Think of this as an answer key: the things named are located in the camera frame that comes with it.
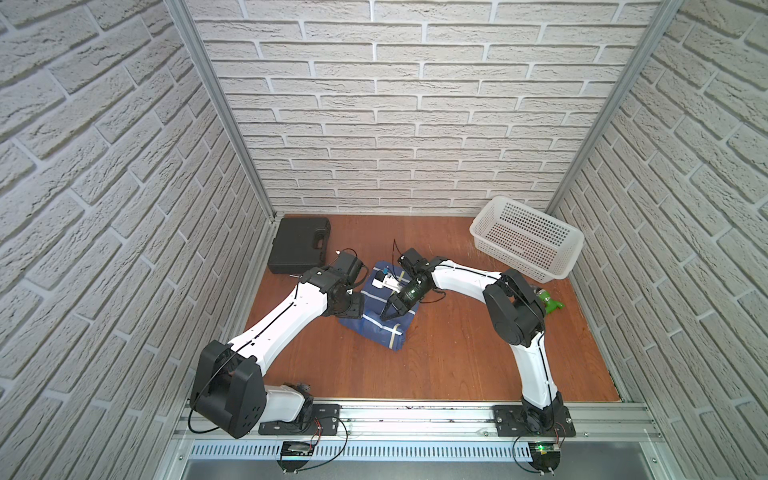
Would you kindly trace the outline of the blue plaid pillowcase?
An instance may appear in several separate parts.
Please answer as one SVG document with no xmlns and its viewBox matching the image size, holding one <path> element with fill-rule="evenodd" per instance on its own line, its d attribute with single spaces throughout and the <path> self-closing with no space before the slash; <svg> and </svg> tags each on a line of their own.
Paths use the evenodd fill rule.
<svg viewBox="0 0 768 480">
<path fill-rule="evenodd" d="M 393 290 L 383 286 L 376 279 L 376 275 L 379 272 L 396 277 L 401 285 L 405 285 L 410 281 L 410 277 L 401 267 L 392 267 L 390 262 L 378 261 L 361 289 L 364 298 L 362 317 L 359 319 L 339 318 L 338 321 L 344 327 L 371 341 L 390 350 L 399 351 L 404 346 L 407 330 L 411 326 L 420 304 L 416 303 L 405 315 L 382 320 L 380 314 Z"/>
</svg>

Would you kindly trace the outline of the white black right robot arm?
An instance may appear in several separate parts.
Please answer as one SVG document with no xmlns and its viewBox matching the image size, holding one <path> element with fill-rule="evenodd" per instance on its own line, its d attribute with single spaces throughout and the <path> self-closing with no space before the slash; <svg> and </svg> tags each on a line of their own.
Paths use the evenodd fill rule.
<svg viewBox="0 0 768 480">
<path fill-rule="evenodd" d="M 522 382 L 524 421 L 532 431 L 552 428 L 563 400 L 546 354 L 547 311 L 539 291 L 514 269 L 490 272 L 445 257 L 428 260 L 414 249 L 402 254 L 399 264 L 410 281 L 393 291 L 381 318 L 407 313 L 432 290 L 452 291 L 483 302 L 494 331 L 513 351 Z"/>
</svg>

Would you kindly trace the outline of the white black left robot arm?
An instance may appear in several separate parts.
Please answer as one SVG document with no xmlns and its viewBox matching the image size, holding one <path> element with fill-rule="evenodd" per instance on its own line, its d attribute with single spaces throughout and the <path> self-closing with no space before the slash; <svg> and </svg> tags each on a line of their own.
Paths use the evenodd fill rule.
<svg viewBox="0 0 768 480">
<path fill-rule="evenodd" d="M 314 434 L 306 388 L 269 386 L 264 376 L 282 350 L 319 317 L 359 317 L 364 298 L 357 287 L 365 265 L 349 250 L 336 260 L 307 270 L 288 296 L 262 320 L 235 338 L 213 340 L 201 351 L 189 408 L 239 439 L 259 424 L 285 427 L 289 434 Z"/>
</svg>

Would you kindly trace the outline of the black plastic tool case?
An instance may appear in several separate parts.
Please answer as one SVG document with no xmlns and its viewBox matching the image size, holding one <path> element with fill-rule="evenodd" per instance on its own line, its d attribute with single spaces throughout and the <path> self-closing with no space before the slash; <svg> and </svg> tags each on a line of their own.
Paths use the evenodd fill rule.
<svg viewBox="0 0 768 480">
<path fill-rule="evenodd" d="M 303 274 L 326 263 L 331 224 L 327 217 L 284 217 L 267 262 L 273 274 Z"/>
</svg>

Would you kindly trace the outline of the white perforated plastic basket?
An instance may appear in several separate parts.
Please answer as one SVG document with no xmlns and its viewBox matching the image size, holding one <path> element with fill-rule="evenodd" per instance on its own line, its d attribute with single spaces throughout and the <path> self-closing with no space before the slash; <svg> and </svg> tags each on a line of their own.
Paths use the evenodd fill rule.
<svg viewBox="0 0 768 480">
<path fill-rule="evenodd" d="M 585 243 L 578 228 L 504 196 L 482 208 L 470 234 L 478 250 L 539 283 L 565 279 Z"/>
</svg>

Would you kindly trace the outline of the green toy drill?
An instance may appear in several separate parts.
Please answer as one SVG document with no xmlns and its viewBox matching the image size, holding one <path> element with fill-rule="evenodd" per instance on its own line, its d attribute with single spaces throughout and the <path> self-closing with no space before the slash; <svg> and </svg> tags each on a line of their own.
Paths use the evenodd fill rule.
<svg viewBox="0 0 768 480">
<path fill-rule="evenodd" d="M 558 300 L 553 299 L 551 294 L 545 289 L 538 289 L 536 291 L 536 295 L 540 302 L 543 304 L 547 315 L 564 308 L 564 304 Z"/>
</svg>

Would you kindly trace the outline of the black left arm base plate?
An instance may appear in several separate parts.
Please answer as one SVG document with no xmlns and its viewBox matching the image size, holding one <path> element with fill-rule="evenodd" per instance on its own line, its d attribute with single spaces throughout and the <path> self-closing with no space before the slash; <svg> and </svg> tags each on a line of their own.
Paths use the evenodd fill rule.
<svg viewBox="0 0 768 480">
<path fill-rule="evenodd" d="M 319 403 L 305 406 L 298 417 L 290 422 L 272 421 L 261 422 L 258 434 L 262 436 L 335 436 L 338 431 L 338 420 L 341 405 L 335 403 Z"/>
</svg>

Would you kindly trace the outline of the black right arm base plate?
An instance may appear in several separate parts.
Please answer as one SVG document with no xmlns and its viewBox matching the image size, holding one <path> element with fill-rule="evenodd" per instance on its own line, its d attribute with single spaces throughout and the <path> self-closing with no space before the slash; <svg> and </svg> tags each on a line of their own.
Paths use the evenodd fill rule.
<svg viewBox="0 0 768 480">
<path fill-rule="evenodd" d="M 499 437 L 575 437 L 570 411 L 553 404 L 543 410 L 523 404 L 494 405 L 492 415 Z"/>
</svg>

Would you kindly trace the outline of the aluminium front rail frame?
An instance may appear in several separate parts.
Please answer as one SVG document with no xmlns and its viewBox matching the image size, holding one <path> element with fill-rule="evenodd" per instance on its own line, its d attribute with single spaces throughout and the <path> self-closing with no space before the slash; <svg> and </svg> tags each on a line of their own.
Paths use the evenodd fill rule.
<svg viewBox="0 0 768 480">
<path fill-rule="evenodd" d="M 339 418 L 349 429 L 345 452 L 323 467 L 285 474 L 277 464 L 284 442 L 308 442 L 311 436 L 262 436 L 258 426 L 235 439 L 214 430 L 197 414 L 178 420 L 158 477 L 337 478 L 345 467 L 371 462 L 394 478 L 398 466 L 414 462 L 439 478 L 471 476 L 473 466 L 488 477 L 495 464 L 507 464 L 523 479 L 679 479 L 682 470 L 648 407 L 642 403 L 573 403 L 568 410 L 576 436 L 565 438 L 555 475 L 534 475 L 518 468 L 513 437 L 499 437 L 492 407 L 497 402 L 324 399 L 341 405 Z M 333 457 L 344 430 L 322 436 L 308 466 Z"/>
</svg>

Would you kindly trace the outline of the left aluminium corner post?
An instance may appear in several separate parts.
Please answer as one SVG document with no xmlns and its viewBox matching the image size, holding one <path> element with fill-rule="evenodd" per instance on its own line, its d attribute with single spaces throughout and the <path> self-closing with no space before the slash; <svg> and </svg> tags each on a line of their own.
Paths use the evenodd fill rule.
<svg viewBox="0 0 768 480">
<path fill-rule="evenodd" d="M 244 169 L 259 205 L 266 217 L 274 221 L 277 213 L 269 199 L 266 189 L 254 166 L 250 151 L 239 129 L 233 110 L 227 100 L 223 87 L 216 75 L 214 65 L 206 51 L 205 44 L 196 28 L 195 22 L 185 1 L 168 0 L 166 2 L 170 15 L 195 65 L 202 85 L 205 87 L 210 101 L 227 134 L 237 160 Z"/>
</svg>

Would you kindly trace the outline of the aluminium corner post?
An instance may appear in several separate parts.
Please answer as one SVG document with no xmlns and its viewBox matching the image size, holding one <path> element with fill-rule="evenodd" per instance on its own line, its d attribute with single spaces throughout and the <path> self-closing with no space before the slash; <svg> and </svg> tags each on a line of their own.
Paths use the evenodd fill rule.
<svg viewBox="0 0 768 480">
<path fill-rule="evenodd" d="M 590 127 L 584 141 L 569 168 L 565 172 L 558 188 L 548 203 L 545 212 L 553 215 L 575 182 L 576 177 L 584 165 L 598 141 L 603 135 L 604 130 L 609 126 L 613 116 L 622 106 L 626 96 L 636 83 L 648 59 L 655 52 L 664 33 L 669 28 L 675 15 L 684 4 L 683 0 L 664 0 L 659 3 L 649 25 L 643 33 L 637 46 L 630 55 L 625 68 L 619 75 L 614 87 L 608 95 L 605 104 L 598 112 L 598 115 Z"/>
<path fill-rule="evenodd" d="M 227 100 L 223 87 L 216 75 L 214 65 L 206 51 L 205 44 L 196 28 L 195 22 L 185 1 L 168 0 L 166 2 L 170 15 L 195 65 L 202 85 L 205 87 L 210 101 L 227 134 L 237 160 L 244 169 L 259 205 L 266 217 L 274 221 L 277 213 L 269 199 L 266 189 L 254 166 L 250 151 L 239 129 L 233 110 Z"/>
</svg>

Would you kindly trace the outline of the right aluminium corner post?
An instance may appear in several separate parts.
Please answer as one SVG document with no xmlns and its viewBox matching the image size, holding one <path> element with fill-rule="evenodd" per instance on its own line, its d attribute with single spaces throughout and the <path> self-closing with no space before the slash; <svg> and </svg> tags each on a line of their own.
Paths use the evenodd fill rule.
<svg viewBox="0 0 768 480">
<path fill-rule="evenodd" d="M 608 95 L 605 104 L 598 112 L 598 115 L 590 127 L 584 141 L 569 168 L 565 172 L 558 188 L 548 203 L 545 212 L 553 215 L 575 182 L 576 177 L 584 165 L 598 141 L 603 135 L 604 130 L 609 126 L 613 116 L 622 106 L 626 96 L 636 83 L 648 59 L 655 52 L 664 33 L 669 28 L 675 15 L 684 4 L 683 0 L 664 0 L 659 3 L 649 25 L 643 33 L 637 46 L 630 55 L 625 68 L 619 75 L 614 87 Z"/>
</svg>

